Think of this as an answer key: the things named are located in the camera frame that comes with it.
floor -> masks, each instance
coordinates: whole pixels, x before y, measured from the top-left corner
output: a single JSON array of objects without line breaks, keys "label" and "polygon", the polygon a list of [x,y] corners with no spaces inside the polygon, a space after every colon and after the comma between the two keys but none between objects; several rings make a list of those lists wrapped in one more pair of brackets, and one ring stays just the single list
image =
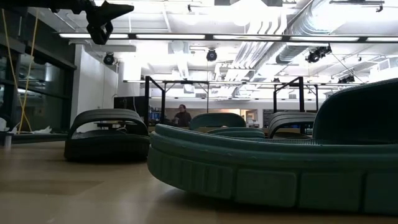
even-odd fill
[{"label": "floor", "polygon": [[398,218],[241,205],[187,194],[146,163],[78,164],[63,142],[0,149],[0,223],[398,223]]}]

person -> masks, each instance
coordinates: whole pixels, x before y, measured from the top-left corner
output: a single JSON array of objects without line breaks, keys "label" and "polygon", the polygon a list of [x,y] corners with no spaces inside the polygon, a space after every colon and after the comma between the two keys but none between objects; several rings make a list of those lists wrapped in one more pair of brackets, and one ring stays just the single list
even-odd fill
[{"label": "person", "polygon": [[191,115],[187,112],[187,107],[185,105],[180,105],[180,112],[174,116],[174,119],[178,121],[178,127],[189,127],[189,123],[191,122]]}]

yellow cable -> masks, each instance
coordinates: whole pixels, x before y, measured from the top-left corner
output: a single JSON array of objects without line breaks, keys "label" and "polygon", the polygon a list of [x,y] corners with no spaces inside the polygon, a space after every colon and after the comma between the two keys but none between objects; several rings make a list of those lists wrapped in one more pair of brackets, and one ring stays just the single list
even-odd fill
[{"label": "yellow cable", "polygon": [[34,30],[33,30],[32,50],[30,51],[29,69],[28,69],[28,71],[27,71],[27,76],[26,76],[25,98],[24,98],[24,104],[22,105],[22,114],[21,114],[21,121],[20,121],[20,124],[19,124],[18,134],[21,133],[22,124],[24,123],[25,106],[26,106],[26,99],[27,99],[27,88],[28,88],[28,86],[29,86],[30,70],[32,69],[33,51],[34,51],[34,49],[35,49],[36,30],[37,30],[37,21],[38,21],[38,17],[39,17],[39,10],[36,9],[36,21],[35,21],[35,28],[34,28]]},{"label": "yellow cable", "polygon": [[[9,57],[9,60],[10,60],[10,65],[11,65],[12,77],[14,78],[14,86],[15,86],[17,92],[18,92],[17,78],[16,78],[16,76],[15,76],[14,65],[12,64],[11,49],[10,49],[10,43],[9,43],[9,40],[8,40],[6,14],[5,14],[5,12],[4,12],[4,9],[1,9],[1,11],[2,11],[2,20],[3,20],[3,23],[4,23],[4,33],[5,33],[5,35],[6,35],[6,43],[7,43],[7,49],[8,49],[8,57]],[[19,94],[17,94],[17,96],[18,96],[19,103],[21,104],[21,107],[22,107],[21,96],[19,96]],[[29,120],[27,119],[27,117],[26,117],[25,114],[24,114],[24,117],[25,117],[25,119],[26,119],[26,122],[27,122],[27,125],[28,125],[28,127],[29,127],[29,130],[32,131],[32,128],[30,127]]]}]

spotlight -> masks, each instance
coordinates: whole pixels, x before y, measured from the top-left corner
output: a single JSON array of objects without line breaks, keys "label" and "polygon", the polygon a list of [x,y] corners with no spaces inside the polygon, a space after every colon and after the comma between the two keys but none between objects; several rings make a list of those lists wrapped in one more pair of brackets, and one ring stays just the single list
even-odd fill
[{"label": "spotlight", "polygon": [[350,75],[349,77],[347,77],[347,82],[349,82],[349,83],[355,82],[354,76]]},{"label": "spotlight", "polygon": [[107,52],[104,57],[105,65],[114,65],[116,63],[115,57],[113,57],[113,52]]},{"label": "spotlight", "polygon": [[347,83],[347,78],[339,79],[337,83]]},{"label": "spotlight", "polygon": [[383,5],[382,4],[380,5],[379,9],[376,9],[376,12],[381,12],[381,11],[383,11]]},{"label": "spotlight", "polygon": [[326,57],[327,54],[331,53],[330,45],[327,47],[317,47],[315,50],[311,50],[308,57],[305,58],[309,63],[318,62],[321,58]]},{"label": "spotlight", "polygon": [[207,52],[206,59],[209,62],[214,62],[215,60],[217,60],[216,50],[215,49],[210,49],[209,52]]}]

camera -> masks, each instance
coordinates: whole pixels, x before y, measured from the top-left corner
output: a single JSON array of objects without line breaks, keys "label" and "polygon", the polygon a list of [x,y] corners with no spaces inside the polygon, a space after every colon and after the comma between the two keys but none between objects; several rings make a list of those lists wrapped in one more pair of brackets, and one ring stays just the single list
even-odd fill
[{"label": "camera", "polygon": [[207,56],[206,59],[208,62],[214,62],[215,60],[217,60],[217,53],[215,49],[210,49],[207,52]]},{"label": "camera", "polygon": [[113,56],[113,52],[107,52],[104,57],[104,64],[105,65],[114,65],[116,62],[117,62],[117,60]]}]

